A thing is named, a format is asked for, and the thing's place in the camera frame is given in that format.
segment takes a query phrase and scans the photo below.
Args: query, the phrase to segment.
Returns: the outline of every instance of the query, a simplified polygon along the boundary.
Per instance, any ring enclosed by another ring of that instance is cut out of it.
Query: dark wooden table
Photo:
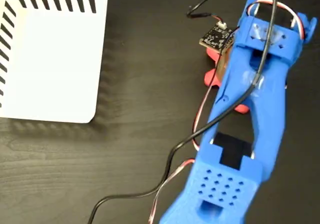
[[[102,196],[144,191],[159,181],[170,148],[191,132],[206,91],[204,73],[213,65],[198,40],[215,21],[184,15],[196,1],[109,0],[91,123],[0,120],[0,223],[86,224]],[[234,26],[245,1],[212,0],[205,7]],[[319,0],[281,1],[310,17],[320,13]],[[286,132],[248,224],[319,222],[319,59],[317,31],[289,73]],[[249,115],[232,113],[219,130],[253,139]],[[194,155],[190,144],[173,165]],[[157,220],[183,188],[187,172],[163,192]],[[151,203],[152,197],[111,201],[94,224],[147,223]]]

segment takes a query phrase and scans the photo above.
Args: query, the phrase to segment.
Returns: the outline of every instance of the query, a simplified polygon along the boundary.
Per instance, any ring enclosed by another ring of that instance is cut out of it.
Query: blue robotic gripper
[[[249,88],[261,59],[269,22],[248,16],[247,0],[238,22],[234,45],[221,87],[209,116],[213,120]],[[285,85],[288,70],[309,42],[317,19],[298,13],[305,28],[301,40],[297,24],[275,25],[265,68],[258,86],[244,101],[254,131],[253,156],[242,156],[237,168],[223,164],[224,148],[216,145],[218,124],[203,135],[200,150],[184,190],[160,224],[244,224],[246,212],[262,182],[274,169],[285,129]]]

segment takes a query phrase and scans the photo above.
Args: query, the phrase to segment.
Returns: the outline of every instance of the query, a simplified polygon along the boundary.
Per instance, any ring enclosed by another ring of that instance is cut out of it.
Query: wire
[[[219,61],[220,61],[220,59],[221,59],[222,52],[223,52],[224,48],[226,47],[226,44],[228,43],[228,41],[230,40],[230,38],[233,36],[233,34],[234,34],[238,29],[239,29],[239,27],[237,27],[237,28],[235,28],[234,30],[232,30],[232,32],[229,34],[229,36],[226,38],[226,40],[225,40],[224,43],[222,44],[221,52],[220,52],[219,58],[218,58],[218,60],[217,60],[217,62],[216,62],[216,66],[217,66],[217,67],[215,68],[215,71],[213,72],[213,76],[212,76],[212,79],[211,79],[211,81],[210,81],[209,87],[208,87],[208,89],[207,89],[207,91],[206,91],[206,94],[204,95],[204,97],[203,97],[203,99],[202,99],[202,102],[201,102],[201,104],[200,104],[200,107],[199,107],[199,109],[198,109],[198,112],[196,113],[196,116],[195,116],[195,119],[194,119],[194,122],[193,122],[193,126],[192,126],[192,132],[193,132],[193,133],[197,130],[197,127],[198,127],[198,124],[199,124],[199,120],[200,120],[200,117],[201,117],[201,114],[202,114],[204,105],[205,105],[205,103],[206,103],[206,101],[207,101],[207,99],[208,99],[209,93],[210,93],[211,90],[212,90],[212,86],[213,86],[213,83],[214,83],[214,80],[215,80],[214,78],[215,78],[216,72],[217,72],[216,70],[217,70],[217,68],[218,68],[218,64],[219,64]],[[194,148],[195,148],[197,151],[199,151],[200,146],[199,146],[199,144],[197,143],[197,141],[196,141],[195,138],[192,139],[192,143],[193,143]]]
[[[224,22],[221,17],[219,17],[218,15],[215,15],[215,14],[213,14],[213,13],[211,14],[211,17],[213,17],[213,18],[221,21],[222,23]]]
[[[207,16],[211,16],[211,13],[208,12],[204,12],[204,13],[193,13],[194,11],[196,11],[201,5],[203,5],[205,2],[207,2],[208,0],[201,0],[198,4],[191,6],[189,11],[186,13],[186,16],[188,18],[200,18],[200,17],[207,17]]]
[[[158,198],[159,195],[162,191],[162,189],[173,179],[175,178],[186,166],[188,166],[191,163],[195,163],[194,159],[188,159],[186,161],[184,161],[169,177],[168,179],[160,186],[159,190],[157,191],[155,198],[153,200],[153,205],[152,205],[152,209],[151,209],[151,213],[149,216],[149,221],[148,224],[153,224],[154,223],[154,218],[156,215],[156,209],[157,209],[157,203],[158,203]]]
[[[256,0],[255,2],[251,3],[248,8],[247,8],[247,15],[250,15],[251,13],[251,9],[253,8],[253,6],[256,4],[256,3],[268,3],[268,4],[273,4],[273,0]],[[298,29],[299,29],[299,34],[300,34],[300,38],[302,40],[305,39],[305,28],[303,26],[303,22],[302,20],[300,19],[300,17],[297,15],[296,12],[294,12],[289,6],[287,6],[286,4],[284,3],[281,3],[281,2],[278,2],[277,3],[277,6],[280,7],[280,8],[283,8],[285,10],[287,10],[289,13],[291,13],[291,15],[294,17],[293,18],[293,21],[296,21],[297,24],[298,24]]]
[[[262,57],[261,57],[261,62],[258,68],[258,71],[252,81],[252,84],[250,85],[250,87],[248,88],[248,90],[232,105],[230,105],[229,108],[227,108],[224,112],[222,112],[220,115],[218,115],[216,118],[214,118],[212,121],[208,122],[206,125],[204,125],[202,128],[200,128],[199,130],[195,131],[194,133],[192,133],[190,136],[186,137],[184,140],[182,140],[181,142],[179,142],[178,144],[176,144],[170,151],[166,164],[165,164],[165,169],[164,169],[164,174],[162,175],[162,178],[160,180],[160,182],[158,183],[158,185],[156,185],[154,188],[152,188],[149,191],[146,192],[142,192],[142,193],[136,193],[136,194],[124,194],[124,195],[111,195],[111,196],[106,196],[104,198],[102,198],[99,202],[96,203],[96,205],[94,206],[91,215],[89,217],[88,220],[88,224],[92,224],[93,220],[95,218],[95,215],[97,213],[98,208],[105,202],[112,200],[112,199],[136,199],[136,198],[143,198],[143,197],[147,197],[149,195],[152,195],[154,193],[156,193],[159,188],[162,186],[162,184],[166,181],[166,179],[169,176],[169,172],[170,172],[170,167],[171,167],[171,163],[173,160],[173,157],[175,155],[175,153],[177,152],[177,150],[179,150],[180,148],[182,148],[184,145],[186,145],[189,141],[191,141],[193,138],[199,136],[200,134],[202,134],[203,132],[205,132],[206,130],[208,130],[209,128],[213,127],[215,124],[217,124],[219,121],[221,121],[225,116],[227,116],[230,112],[232,112],[232,110],[237,107],[239,104],[241,104],[250,94],[251,92],[254,90],[255,86],[257,85],[257,83],[259,82],[262,70],[265,66],[265,61],[267,58],[267,54],[268,54],[268,50],[269,50],[269,46],[270,46],[270,37],[271,37],[271,32],[272,32],[272,27],[273,24],[275,22],[275,16],[276,16],[276,3],[278,0],[274,0],[274,3],[272,5],[272,13],[271,13],[271,19],[270,19],[270,23],[269,23],[269,27],[267,30],[267,36],[266,36],[266,41],[264,44],[264,49],[262,52]]]

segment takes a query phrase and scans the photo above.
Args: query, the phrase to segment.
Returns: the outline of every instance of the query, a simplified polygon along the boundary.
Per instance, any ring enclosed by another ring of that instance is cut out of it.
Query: black cable
[[[201,0],[198,4],[192,6],[189,11],[186,13],[186,16],[188,18],[202,18],[202,17],[208,17],[211,16],[212,13],[209,12],[204,12],[204,13],[193,13],[196,9],[198,9],[201,5],[203,5],[205,2],[207,2],[208,0]]]
[[[268,27],[268,30],[267,30],[267,36],[266,36],[266,41],[265,41],[265,44],[264,44],[264,49],[263,49],[263,52],[262,52],[261,62],[260,62],[258,71],[256,72],[256,75],[255,75],[255,77],[253,79],[253,82],[250,85],[250,87],[247,89],[247,91],[234,104],[232,104],[229,108],[227,108],[224,112],[222,112],[220,115],[218,115],[212,121],[208,122],[205,126],[200,128],[199,130],[197,130],[196,132],[192,133],[190,136],[188,136],[187,138],[185,138],[184,140],[179,142],[177,145],[175,145],[171,149],[171,151],[169,153],[169,156],[167,158],[166,165],[165,165],[164,174],[163,174],[163,176],[161,178],[161,181],[159,182],[159,184],[157,186],[155,186],[151,190],[149,190],[147,192],[143,192],[143,193],[126,194],[126,195],[111,195],[111,196],[104,197],[99,202],[97,202],[97,204],[94,206],[87,224],[92,224],[92,222],[93,222],[93,220],[95,218],[95,215],[97,213],[98,208],[103,203],[105,203],[105,202],[107,202],[109,200],[112,200],[112,199],[136,199],[136,198],[147,197],[149,195],[154,194],[159,189],[159,187],[168,178],[169,173],[170,173],[171,163],[172,163],[172,160],[173,160],[173,157],[174,157],[176,151],[179,150],[180,148],[182,148],[185,144],[187,144],[193,138],[199,136],[200,134],[202,134],[203,132],[205,132],[206,130],[208,130],[209,128],[214,126],[215,124],[217,124],[219,121],[221,121],[225,116],[227,116],[230,112],[232,112],[235,107],[237,107],[239,104],[243,103],[243,101],[251,94],[251,92],[254,90],[255,86],[257,85],[257,83],[258,83],[258,81],[260,79],[262,70],[263,70],[263,68],[265,66],[265,61],[266,61],[266,58],[267,58],[267,54],[268,54],[268,50],[269,50],[269,46],[270,46],[270,42],[271,42],[270,41],[270,37],[271,37],[272,27],[273,27],[273,24],[275,22],[277,1],[278,0],[273,0],[273,1],[274,1],[274,3],[272,5],[271,19],[270,19],[270,24],[269,24],[269,27]],[[197,4],[195,6],[196,8],[193,8],[193,9],[196,10],[200,5],[201,5],[201,3]]]

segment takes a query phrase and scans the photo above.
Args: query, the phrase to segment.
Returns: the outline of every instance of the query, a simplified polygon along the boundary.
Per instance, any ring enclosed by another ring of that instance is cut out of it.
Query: red part
[[[217,62],[217,60],[219,59],[219,53],[216,52],[215,50],[211,49],[211,48],[207,48],[206,49],[206,53],[209,55],[210,58],[212,58],[215,62]],[[205,76],[204,76],[204,84],[206,86],[209,86],[210,83],[211,83],[211,80],[212,80],[212,77],[215,73],[215,68],[208,71]],[[214,77],[213,79],[213,83],[212,83],[212,86],[218,86],[220,87],[221,86],[221,82],[220,80],[218,79],[217,76]],[[240,104],[239,106],[237,106],[235,108],[235,111],[239,112],[239,113],[242,113],[242,114],[245,114],[247,112],[249,112],[249,108],[243,104]]]

